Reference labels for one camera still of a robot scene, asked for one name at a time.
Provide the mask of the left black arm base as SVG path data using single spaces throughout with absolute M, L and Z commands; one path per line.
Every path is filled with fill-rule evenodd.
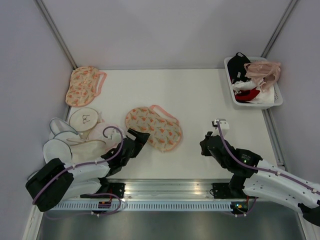
M 125 184 L 121 182 L 107 182 L 102 183 L 101 187 L 95 193 L 82 194 L 80 198 L 82 199 L 113 199 L 114 196 L 119 197 L 120 199 L 124 198 L 125 193 Z

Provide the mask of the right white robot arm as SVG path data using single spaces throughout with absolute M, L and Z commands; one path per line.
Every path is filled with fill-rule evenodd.
M 296 177 L 250 150 L 234 148 L 210 131 L 199 145 L 201 155 L 213 157 L 233 174 L 227 186 L 234 198 L 262 198 L 302 214 L 313 225 L 320 225 L 319 184 Z

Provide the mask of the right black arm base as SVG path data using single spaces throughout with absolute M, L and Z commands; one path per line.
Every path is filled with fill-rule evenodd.
M 216 182 L 211 184 L 209 193 L 214 199 L 235 199 L 236 196 L 231 193 L 227 182 Z

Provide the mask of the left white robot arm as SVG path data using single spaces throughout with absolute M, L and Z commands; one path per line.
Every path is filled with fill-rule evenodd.
M 69 164 L 54 158 L 46 163 L 25 184 L 33 205 L 44 213 L 62 200 L 77 196 L 115 198 L 116 195 L 109 192 L 106 178 L 120 172 L 130 159 L 137 157 L 150 137 L 149 133 L 132 128 L 127 131 L 135 138 L 121 135 L 116 147 L 93 161 Z

